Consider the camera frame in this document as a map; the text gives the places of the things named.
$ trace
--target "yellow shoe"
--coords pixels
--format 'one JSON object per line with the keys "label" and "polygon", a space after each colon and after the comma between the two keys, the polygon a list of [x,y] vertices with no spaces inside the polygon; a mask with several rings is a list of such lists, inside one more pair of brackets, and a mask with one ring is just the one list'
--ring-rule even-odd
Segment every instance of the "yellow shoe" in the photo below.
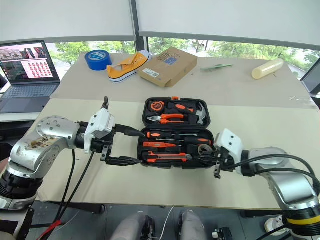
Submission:
{"label": "yellow shoe", "polygon": [[117,65],[108,65],[106,67],[106,72],[109,80],[113,83],[123,82],[128,77],[137,73],[137,69],[147,63],[150,59],[150,53],[147,50],[142,50]]}

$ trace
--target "laptop keyboard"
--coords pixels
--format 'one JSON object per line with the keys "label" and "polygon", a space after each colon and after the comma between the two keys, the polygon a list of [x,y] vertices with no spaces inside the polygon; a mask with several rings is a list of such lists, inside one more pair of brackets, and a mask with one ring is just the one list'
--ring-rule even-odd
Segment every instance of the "laptop keyboard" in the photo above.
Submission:
{"label": "laptop keyboard", "polygon": [[5,94],[3,99],[13,98],[35,98],[35,97],[49,97],[56,89],[57,85],[37,85],[37,86],[11,86]]}

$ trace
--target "laptop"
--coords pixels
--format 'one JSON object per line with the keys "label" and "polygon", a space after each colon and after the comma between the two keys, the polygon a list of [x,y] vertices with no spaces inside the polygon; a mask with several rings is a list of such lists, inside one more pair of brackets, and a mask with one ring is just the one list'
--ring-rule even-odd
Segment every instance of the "laptop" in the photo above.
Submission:
{"label": "laptop", "polygon": [[60,79],[43,40],[0,44],[0,66],[11,86],[0,113],[40,113]]}

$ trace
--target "roller shade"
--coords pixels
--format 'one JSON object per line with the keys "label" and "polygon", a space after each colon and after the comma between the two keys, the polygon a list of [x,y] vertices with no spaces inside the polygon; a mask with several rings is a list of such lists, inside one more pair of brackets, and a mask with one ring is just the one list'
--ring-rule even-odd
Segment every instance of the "roller shade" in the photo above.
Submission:
{"label": "roller shade", "polygon": [[144,37],[176,33],[181,38],[203,35],[219,41],[238,38],[320,46],[319,0],[136,0],[136,5],[139,34]]}
{"label": "roller shade", "polygon": [[134,40],[129,0],[0,0],[0,42]]}

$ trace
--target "open toolbox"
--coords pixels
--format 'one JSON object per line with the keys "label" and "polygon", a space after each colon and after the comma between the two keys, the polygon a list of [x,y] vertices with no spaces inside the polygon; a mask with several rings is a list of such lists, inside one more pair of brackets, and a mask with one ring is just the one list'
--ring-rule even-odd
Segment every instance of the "open toolbox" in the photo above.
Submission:
{"label": "open toolbox", "polygon": [[158,168],[210,168],[197,157],[214,149],[206,102],[191,98],[152,97],[142,115],[145,137],[139,137],[137,158],[142,165]]}

